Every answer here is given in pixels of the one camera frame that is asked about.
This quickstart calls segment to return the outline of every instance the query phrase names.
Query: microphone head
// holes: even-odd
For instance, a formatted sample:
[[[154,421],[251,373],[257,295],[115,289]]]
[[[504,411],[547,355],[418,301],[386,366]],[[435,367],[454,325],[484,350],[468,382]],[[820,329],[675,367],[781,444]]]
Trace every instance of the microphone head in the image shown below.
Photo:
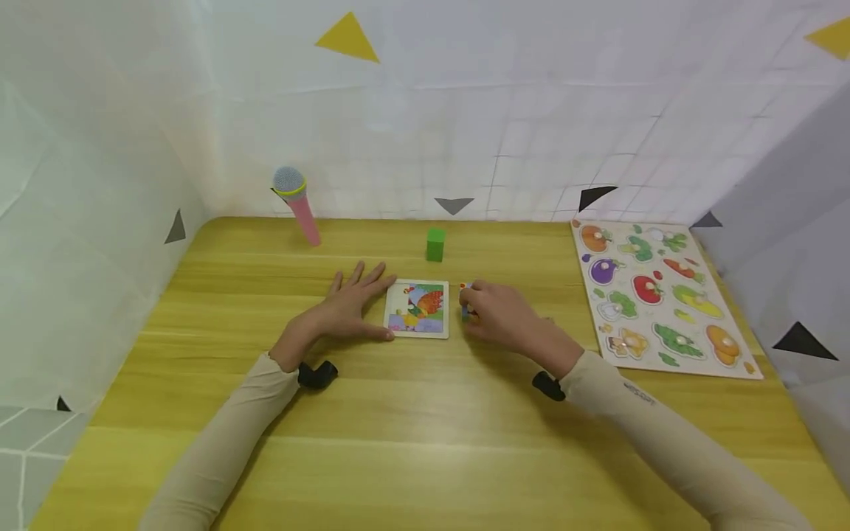
[[[301,199],[307,194],[304,175],[294,167],[282,166],[275,171],[275,189],[284,194],[285,201]]]

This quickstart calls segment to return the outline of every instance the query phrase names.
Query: hand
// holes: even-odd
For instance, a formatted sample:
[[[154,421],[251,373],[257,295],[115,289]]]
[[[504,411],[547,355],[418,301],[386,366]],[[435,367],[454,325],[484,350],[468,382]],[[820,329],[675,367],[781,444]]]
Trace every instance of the hand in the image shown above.
[[[479,316],[464,330],[478,339],[533,359],[561,379],[575,366],[584,349],[551,320],[538,316],[523,296],[509,285],[475,280],[461,290],[461,305],[471,304]]]
[[[348,281],[343,284],[343,272],[337,271],[325,300],[291,320],[280,339],[269,351],[284,372],[292,372],[301,363],[310,346],[320,337],[366,337],[392,341],[393,332],[363,320],[363,307],[374,297],[385,293],[395,282],[396,275],[381,278],[386,265],[379,263],[361,279],[365,264],[360,260]]]

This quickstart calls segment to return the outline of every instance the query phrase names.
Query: white wall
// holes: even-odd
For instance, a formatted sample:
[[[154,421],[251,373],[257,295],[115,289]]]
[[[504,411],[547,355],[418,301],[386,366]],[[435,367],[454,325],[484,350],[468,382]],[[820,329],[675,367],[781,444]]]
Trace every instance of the white wall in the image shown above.
[[[850,85],[765,157],[695,229],[850,492]],[[836,359],[774,345],[802,323]]]
[[[66,37],[0,6],[0,404],[86,411],[207,212],[156,120]],[[178,209],[188,238],[166,246]]]
[[[688,223],[848,78],[803,39],[845,0],[26,4],[110,61],[216,214],[286,215],[293,164],[326,217],[560,221],[619,184],[586,216]],[[380,65],[314,46],[349,10]]]

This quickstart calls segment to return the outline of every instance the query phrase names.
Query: triangle sticker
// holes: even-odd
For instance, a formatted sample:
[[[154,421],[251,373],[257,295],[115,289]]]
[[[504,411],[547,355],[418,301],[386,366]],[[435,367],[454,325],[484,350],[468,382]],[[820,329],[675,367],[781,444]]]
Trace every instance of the triangle sticker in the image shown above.
[[[183,226],[183,216],[180,215],[180,209],[174,214],[174,223],[171,224],[171,230],[168,231],[165,242],[181,241],[186,239],[186,228]]]
[[[59,396],[59,400],[56,401],[56,410],[57,411],[71,411],[71,408],[68,407],[68,404],[65,403],[65,400],[62,396]]]
[[[598,188],[582,190],[581,197],[579,198],[579,212],[588,208],[595,200],[603,195],[613,192],[616,189],[616,186],[600,186]]]
[[[440,199],[438,197],[434,197],[433,200],[437,201],[440,206],[442,206],[446,212],[454,216],[461,210],[463,207],[473,202],[474,197],[464,197],[462,199]]]
[[[833,359],[838,361],[838,358],[836,358],[828,348],[824,347],[824,345],[812,335],[812,332],[808,331],[808,328],[803,326],[799,321],[794,323],[790,330],[782,336],[782,339],[773,345],[773,348],[777,350],[785,350],[786,352],[804,354],[806,356],[814,356],[815,358]]]
[[[711,211],[705,213],[705,216],[701,217],[700,220],[693,225],[691,225],[691,229],[707,229],[708,227],[722,227],[723,223],[720,223],[714,214]]]
[[[381,62],[377,60],[375,50],[372,49],[353,11],[342,17],[315,45],[357,59]]]
[[[850,59],[850,17],[809,33],[806,40],[842,61]]]

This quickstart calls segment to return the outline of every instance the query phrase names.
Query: yellow triangle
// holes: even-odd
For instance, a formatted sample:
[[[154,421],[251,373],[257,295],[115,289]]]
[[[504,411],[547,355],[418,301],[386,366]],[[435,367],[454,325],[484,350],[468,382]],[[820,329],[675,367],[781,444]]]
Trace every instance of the yellow triangle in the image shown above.
[[[375,50],[372,49],[369,39],[364,35],[360,22],[354,17],[353,12],[348,12],[342,17],[319,39],[316,46],[358,59],[381,62],[377,60]]]
[[[806,39],[846,61],[850,59],[850,17],[810,33]]]

